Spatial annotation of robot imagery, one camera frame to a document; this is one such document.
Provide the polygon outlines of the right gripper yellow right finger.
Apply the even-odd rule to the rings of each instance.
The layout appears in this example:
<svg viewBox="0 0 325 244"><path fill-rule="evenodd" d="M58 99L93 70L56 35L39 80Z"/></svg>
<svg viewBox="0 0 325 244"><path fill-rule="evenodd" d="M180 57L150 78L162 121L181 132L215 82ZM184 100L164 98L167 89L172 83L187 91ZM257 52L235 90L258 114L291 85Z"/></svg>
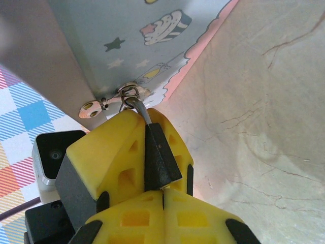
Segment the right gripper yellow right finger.
<svg viewBox="0 0 325 244"><path fill-rule="evenodd" d="M164 190L165 243L260 243L238 216L173 189Z"/></svg>

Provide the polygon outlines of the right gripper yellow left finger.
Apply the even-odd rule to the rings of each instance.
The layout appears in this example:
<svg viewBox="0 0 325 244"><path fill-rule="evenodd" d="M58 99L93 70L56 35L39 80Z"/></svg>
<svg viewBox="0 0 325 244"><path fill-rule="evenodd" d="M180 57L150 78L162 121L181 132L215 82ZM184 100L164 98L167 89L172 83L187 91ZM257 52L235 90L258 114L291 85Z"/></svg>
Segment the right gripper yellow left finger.
<svg viewBox="0 0 325 244"><path fill-rule="evenodd" d="M164 243L163 192L148 191L90 217L69 243Z"/></svg>

